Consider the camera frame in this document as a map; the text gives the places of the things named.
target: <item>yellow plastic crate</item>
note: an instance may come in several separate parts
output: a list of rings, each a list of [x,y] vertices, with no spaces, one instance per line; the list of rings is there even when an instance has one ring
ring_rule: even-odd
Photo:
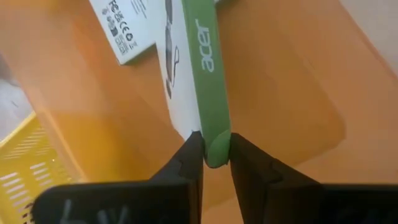
[[[71,182],[32,113],[0,142],[0,223],[33,223],[30,209],[34,199],[54,185]]]

